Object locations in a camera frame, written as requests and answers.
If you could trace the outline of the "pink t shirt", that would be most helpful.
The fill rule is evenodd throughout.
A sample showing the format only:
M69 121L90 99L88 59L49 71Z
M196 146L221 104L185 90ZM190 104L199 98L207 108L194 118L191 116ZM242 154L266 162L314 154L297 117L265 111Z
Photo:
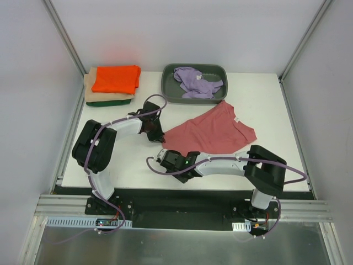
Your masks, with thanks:
M210 154L234 153L257 140L255 130L243 124L234 107L222 101L209 111L170 129L164 149L187 155L191 151Z

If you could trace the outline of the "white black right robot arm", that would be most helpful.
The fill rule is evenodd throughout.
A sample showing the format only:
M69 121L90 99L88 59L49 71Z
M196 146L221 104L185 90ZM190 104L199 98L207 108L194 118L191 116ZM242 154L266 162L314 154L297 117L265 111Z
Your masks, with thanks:
M162 149L157 162L182 183L213 174L246 178L255 187L248 204L249 214L255 218L266 214L272 198L283 192L287 165L283 158L259 145L252 145L249 151L219 155L193 151L183 156Z

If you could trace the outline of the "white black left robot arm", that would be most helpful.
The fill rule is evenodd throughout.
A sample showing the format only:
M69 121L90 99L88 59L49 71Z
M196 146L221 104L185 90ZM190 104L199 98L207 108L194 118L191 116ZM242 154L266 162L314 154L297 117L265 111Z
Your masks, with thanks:
M107 166L113 154L115 142L125 137L145 133L150 142L165 142L159 120L162 107L146 101L141 109L128 113L124 118L101 124L88 120L74 147L72 157L88 176L92 193L99 198L97 207L105 215L116 210L116 200L111 198L115 188L111 183Z

